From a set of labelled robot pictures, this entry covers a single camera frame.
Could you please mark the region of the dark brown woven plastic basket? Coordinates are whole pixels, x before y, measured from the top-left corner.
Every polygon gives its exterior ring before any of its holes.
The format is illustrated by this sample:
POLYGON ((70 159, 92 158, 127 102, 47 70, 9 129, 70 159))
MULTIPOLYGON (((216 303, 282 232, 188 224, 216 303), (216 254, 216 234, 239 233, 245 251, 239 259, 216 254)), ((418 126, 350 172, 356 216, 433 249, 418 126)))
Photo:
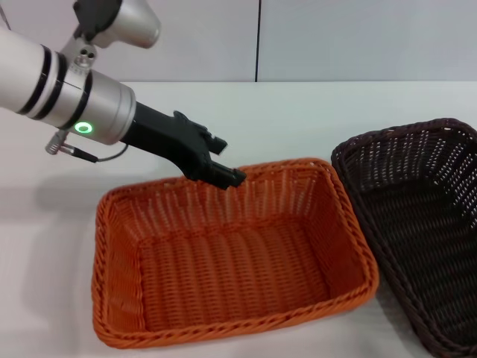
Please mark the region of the dark brown woven plastic basket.
POLYGON ((331 161, 391 291, 436 358, 477 358, 477 130, 371 131, 331 161))

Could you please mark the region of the orange woven plastic basket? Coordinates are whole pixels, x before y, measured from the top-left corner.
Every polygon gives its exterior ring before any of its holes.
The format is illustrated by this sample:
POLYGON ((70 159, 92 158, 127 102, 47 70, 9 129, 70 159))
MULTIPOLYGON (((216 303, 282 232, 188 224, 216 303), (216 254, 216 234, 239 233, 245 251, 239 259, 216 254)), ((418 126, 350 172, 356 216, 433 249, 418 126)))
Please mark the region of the orange woven plastic basket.
POLYGON ((157 348, 261 333, 375 295, 376 260, 328 162, 244 172, 237 188, 168 178, 100 200, 92 323, 104 344, 157 348))

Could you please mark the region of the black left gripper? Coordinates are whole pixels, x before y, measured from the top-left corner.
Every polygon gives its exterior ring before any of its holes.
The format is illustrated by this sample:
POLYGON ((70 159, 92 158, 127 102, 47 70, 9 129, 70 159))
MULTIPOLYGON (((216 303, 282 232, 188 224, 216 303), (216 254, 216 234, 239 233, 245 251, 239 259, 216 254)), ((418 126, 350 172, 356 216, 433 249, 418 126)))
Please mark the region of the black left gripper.
POLYGON ((178 111, 168 116, 138 102, 121 142, 167 159, 188 179, 206 174, 206 182, 219 189, 238 187, 246 179, 243 171, 212 162, 209 153, 219 155, 227 142, 178 111))

